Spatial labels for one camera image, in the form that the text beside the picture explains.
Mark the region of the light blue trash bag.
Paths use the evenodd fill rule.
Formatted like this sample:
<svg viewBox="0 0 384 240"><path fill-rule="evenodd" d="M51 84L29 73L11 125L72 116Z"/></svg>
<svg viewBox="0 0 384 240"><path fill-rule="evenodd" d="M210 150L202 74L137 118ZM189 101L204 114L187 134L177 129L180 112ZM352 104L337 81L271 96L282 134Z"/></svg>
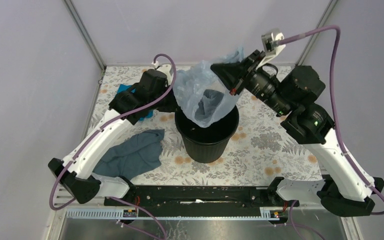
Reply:
<svg viewBox="0 0 384 240"><path fill-rule="evenodd" d="M235 107L240 96L232 96L210 67L214 63L236 63L243 59L244 49L240 46L225 56L202 60L188 70L176 72L173 94L189 120L201 128L208 128Z"/></svg>

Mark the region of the black plastic trash bin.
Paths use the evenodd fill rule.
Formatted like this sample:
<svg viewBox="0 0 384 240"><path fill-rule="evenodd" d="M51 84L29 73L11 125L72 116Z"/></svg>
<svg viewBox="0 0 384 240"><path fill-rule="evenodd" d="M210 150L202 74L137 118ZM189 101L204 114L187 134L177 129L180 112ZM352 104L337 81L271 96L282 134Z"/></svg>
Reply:
<svg viewBox="0 0 384 240"><path fill-rule="evenodd" d="M202 128L188 119L182 111L174 115L186 153L198 163L215 162L224 153L231 137L239 126L240 114L235 106L225 117L209 127Z"/></svg>

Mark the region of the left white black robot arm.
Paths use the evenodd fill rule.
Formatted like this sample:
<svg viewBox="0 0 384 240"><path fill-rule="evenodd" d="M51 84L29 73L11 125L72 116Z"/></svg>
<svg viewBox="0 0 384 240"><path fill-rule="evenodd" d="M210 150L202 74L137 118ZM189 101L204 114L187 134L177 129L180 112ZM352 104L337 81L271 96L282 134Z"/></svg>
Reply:
<svg viewBox="0 0 384 240"><path fill-rule="evenodd" d="M73 197L69 204L85 204L95 197L113 197L124 206L134 202L135 192L124 179L100 175L94 169L114 142L149 112L176 110L172 91L176 76L176 67L168 64L143 72L139 82L116 94L93 131L72 152L49 161L56 178L49 197L51 209L60 210L54 204L58 185Z"/></svg>

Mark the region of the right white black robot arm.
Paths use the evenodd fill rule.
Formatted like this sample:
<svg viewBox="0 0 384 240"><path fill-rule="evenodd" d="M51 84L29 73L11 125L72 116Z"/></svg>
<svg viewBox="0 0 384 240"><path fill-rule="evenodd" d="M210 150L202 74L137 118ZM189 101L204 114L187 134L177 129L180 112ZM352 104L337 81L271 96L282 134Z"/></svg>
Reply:
<svg viewBox="0 0 384 240"><path fill-rule="evenodd" d="M382 191L384 180L368 174L361 178L362 168L342 150L334 120L316 104L326 87L318 73L311 66L300 65L278 80L260 66L264 56L256 50L242 61L214 63L210 68L231 95L247 90L277 116L283 116L281 126L286 133L326 170L319 181L276 177L268 187L267 201L273 206L284 201L321 204L339 217L370 216L375 207L371 196Z"/></svg>

